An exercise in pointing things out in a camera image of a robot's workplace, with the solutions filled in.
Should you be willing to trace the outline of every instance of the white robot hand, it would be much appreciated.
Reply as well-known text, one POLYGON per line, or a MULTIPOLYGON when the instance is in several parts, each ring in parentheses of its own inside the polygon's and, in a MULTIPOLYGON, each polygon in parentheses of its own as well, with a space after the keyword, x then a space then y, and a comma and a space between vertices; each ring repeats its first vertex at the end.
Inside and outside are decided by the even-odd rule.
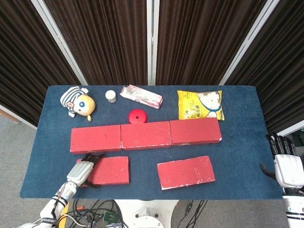
POLYGON ((266 135, 274 158, 275 174, 260 164, 263 173, 277 180, 283 188, 283 199, 290 228, 304 227, 304 170, 301 158, 297 156, 293 142, 275 133, 266 135))
POLYGON ((56 225, 57 220, 61 216, 60 213, 75 195, 76 188, 86 181, 92 169, 102 157, 103 154, 99 156, 87 154, 80 162, 76 163, 67 175, 67 182, 60 187, 54 197, 41 211, 41 223, 39 225, 35 223, 26 223, 17 228, 51 228, 53 225, 56 225))

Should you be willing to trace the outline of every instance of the red brick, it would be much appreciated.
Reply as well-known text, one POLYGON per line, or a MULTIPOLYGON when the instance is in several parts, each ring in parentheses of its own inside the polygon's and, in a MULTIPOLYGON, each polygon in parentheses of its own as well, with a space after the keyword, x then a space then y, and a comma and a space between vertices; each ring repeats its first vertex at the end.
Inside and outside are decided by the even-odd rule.
POLYGON ((120 125, 72 129, 70 151, 74 154, 111 152, 121 149, 120 125))
POLYGON ((88 180, 97 185, 129 184, 129 158, 102 158, 93 168, 88 180))
POLYGON ((152 122, 121 125, 122 149, 139 150, 170 147, 170 123, 152 122))
POLYGON ((218 143, 222 140, 216 118, 170 121, 172 145, 218 143))
POLYGON ((157 164, 161 189, 174 189, 215 181, 208 156, 157 164))

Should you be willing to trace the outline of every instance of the curtain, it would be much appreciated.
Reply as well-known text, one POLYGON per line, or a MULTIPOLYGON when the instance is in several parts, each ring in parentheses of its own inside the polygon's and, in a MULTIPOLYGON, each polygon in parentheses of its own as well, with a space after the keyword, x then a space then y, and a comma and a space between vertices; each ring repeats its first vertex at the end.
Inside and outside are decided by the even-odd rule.
POLYGON ((146 0, 45 0, 89 84, 147 84, 146 0))
POLYGON ((79 84, 30 0, 2 0, 0 104, 37 125, 50 85, 79 84))
POLYGON ((161 0, 157 85, 218 85, 265 0, 161 0))
POLYGON ((304 120, 304 1, 280 0, 228 85, 256 86, 268 131, 304 120))

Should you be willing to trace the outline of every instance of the gray carpet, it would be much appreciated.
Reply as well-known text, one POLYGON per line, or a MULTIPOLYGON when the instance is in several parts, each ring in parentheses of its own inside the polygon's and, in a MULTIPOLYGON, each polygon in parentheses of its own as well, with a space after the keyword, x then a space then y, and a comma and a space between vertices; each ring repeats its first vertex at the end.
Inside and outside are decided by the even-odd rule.
MULTIPOLYGON (((27 125, 15 124, 0 116, 0 228, 17 227, 39 218, 47 199, 21 199, 19 191, 27 169, 36 131, 27 125)), ((83 205, 93 200, 82 201, 83 205)), ((185 227, 199 202, 181 223, 185 227)), ((176 228, 185 213, 188 201, 180 201, 172 216, 176 228)), ((286 228, 282 200, 213 200, 200 216, 196 228, 286 228)))

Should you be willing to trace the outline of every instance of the table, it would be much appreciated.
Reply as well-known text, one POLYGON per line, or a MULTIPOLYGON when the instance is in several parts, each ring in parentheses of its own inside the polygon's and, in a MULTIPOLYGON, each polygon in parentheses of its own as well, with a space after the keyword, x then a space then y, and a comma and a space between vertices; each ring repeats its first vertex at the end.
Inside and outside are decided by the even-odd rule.
POLYGON ((106 156, 128 156, 130 159, 129 185, 102 186, 98 189, 79 188, 75 198, 144 199, 144 200, 237 200, 281 199, 282 189, 276 181, 265 176, 259 163, 274 171, 273 159, 265 138, 266 126, 253 86, 141 86, 161 94, 164 98, 159 110, 127 100, 119 93, 121 85, 85 86, 94 98, 96 109, 92 122, 76 114, 68 116, 60 104, 67 85, 50 86, 33 145, 28 170, 22 185, 22 198, 51 198, 77 159, 70 150, 71 128, 112 124, 127 124, 128 114, 141 108, 148 122, 178 119, 177 90, 204 92, 222 90, 225 121, 220 121, 222 141, 208 145, 173 146, 139 151, 110 152, 106 156), (109 103, 107 90, 114 90, 117 101, 109 103), (172 190, 161 190, 157 167, 160 162, 208 155, 216 181, 172 190))

